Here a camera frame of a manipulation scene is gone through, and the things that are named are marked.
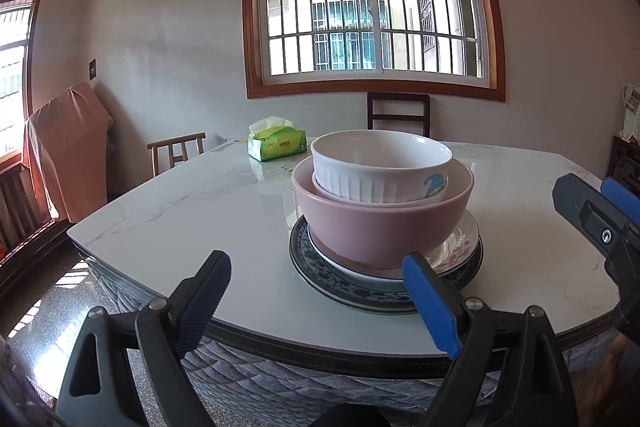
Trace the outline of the pink ceramic bowl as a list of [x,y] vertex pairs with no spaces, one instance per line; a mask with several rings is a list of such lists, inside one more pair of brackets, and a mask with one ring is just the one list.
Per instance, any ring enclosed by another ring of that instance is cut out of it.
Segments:
[[405,255],[427,255],[442,245],[462,219],[474,188],[468,166],[452,162],[445,197],[419,205],[359,205],[316,191],[307,157],[292,172],[297,202],[317,239],[335,254],[372,269],[396,269]]

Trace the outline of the white ribbed bowl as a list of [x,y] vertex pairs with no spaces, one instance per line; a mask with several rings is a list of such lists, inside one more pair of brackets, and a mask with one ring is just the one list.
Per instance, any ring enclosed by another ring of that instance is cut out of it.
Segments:
[[363,204],[407,204],[444,197],[454,154],[422,135],[346,130],[311,143],[314,179],[326,193]]

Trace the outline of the dark wooden side cabinet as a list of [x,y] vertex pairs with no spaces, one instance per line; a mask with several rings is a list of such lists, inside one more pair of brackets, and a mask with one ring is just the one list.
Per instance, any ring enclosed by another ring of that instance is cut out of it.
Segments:
[[637,197],[640,196],[640,146],[637,142],[629,142],[617,135],[612,136],[612,146],[607,178],[620,182]]

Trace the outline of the newspaper stack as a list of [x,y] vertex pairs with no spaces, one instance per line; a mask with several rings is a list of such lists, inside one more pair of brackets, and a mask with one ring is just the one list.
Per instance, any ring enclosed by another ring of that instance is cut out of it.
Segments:
[[640,142],[640,89],[626,83],[623,89],[624,118],[620,137],[629,142]]

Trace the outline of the white floral plate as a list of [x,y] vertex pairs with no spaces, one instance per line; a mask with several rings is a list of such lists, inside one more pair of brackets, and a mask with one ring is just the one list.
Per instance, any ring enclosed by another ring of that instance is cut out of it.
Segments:
[[[331,265],[333,270],[367,283],[388,284],[391,281],[400,281],[402,279],[400,268],[382,270],[358,265],[355,261],[350,261],[343,256],[335,254],[329,247],[326,247],[318,239],[317,235],[311,231],[309,225],[306,225],[306,229],[310,245],[323,261]],[[443,277],[465,265],[473,256],[478,245],[480,245],[480,229],[472,213],[469,210],[465,210],[461,220],[446,241],[432,251],[431,254],[424,255],[424,258],[430,262],[431,268],[435,273]]]

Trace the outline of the blue patterned plate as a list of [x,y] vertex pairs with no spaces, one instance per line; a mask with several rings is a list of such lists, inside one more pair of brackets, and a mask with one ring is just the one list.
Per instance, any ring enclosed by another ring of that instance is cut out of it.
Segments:
[[[338,303],[364,311],[385,314],[416,311],[402,279],[388,284],[367,283],[333,270],[310,245],[306,225],[305,218],[297,219],[291,230],[288,249],[294,268],[316,291]],[[480,238],[480,245],[465,265],[449,275],[437,275],[455,288],[465,288],[480,271],[483,258],[484,246]]]

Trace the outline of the wooden bench by window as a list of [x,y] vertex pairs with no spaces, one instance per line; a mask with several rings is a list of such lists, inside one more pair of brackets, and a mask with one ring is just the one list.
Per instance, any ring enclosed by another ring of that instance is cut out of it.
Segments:
[[28,169],[17,162],[1,171],[1,296],[67,239],[67,221],[39,213]]

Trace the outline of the light wooden chair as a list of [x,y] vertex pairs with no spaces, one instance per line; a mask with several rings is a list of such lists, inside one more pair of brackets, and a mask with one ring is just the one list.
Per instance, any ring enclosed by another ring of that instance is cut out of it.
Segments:
[[189,160],[189,143],[195,144],[198,155],[203,154],[205,139],[206,133],[198,132],[146,144],[146,149],[150,153],[152,176],[160,174],[160,150],[162,148],[167,152],[168,167],[172,169],[175,165]]

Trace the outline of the dark wooden chair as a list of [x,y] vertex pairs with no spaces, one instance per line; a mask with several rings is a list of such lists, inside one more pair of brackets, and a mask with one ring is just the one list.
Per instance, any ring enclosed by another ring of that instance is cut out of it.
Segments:
[[367,129],[377,121],[420,124],[421,134],[431,136],[431,97],[424,93],[368,92]]

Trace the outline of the pink covered furniture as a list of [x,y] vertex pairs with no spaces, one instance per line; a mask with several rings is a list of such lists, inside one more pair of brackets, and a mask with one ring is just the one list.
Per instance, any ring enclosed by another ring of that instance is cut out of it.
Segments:
[[89,83],[29,116],[23,162],[42,217],[77,223],[107,203],[106,152],[113,118]]

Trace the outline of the green tissue pack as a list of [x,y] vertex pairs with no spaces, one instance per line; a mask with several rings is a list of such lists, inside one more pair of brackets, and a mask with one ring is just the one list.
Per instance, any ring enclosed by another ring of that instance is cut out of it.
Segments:
[[248,127],[247,150],[260,162],[293,156],[306,152],[307,135],[292,120],[270,116]]

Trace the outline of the large barred window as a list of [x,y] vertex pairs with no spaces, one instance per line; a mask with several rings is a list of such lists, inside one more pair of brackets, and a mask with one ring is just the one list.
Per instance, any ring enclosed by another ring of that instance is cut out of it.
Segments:
[[498,0],[242,0],[242,19],[249,98],[506,97]]

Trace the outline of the side window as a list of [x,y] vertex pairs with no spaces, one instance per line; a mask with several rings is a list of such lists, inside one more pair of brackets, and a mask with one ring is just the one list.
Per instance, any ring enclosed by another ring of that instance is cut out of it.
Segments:
[[21,161],[40,0],[1,0],[1,167]]

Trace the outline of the black wall switch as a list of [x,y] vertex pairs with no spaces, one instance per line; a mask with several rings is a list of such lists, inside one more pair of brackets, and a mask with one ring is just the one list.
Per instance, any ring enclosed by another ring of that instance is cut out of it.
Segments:
[[89,62],[89,79],[96,79],[96,59]]

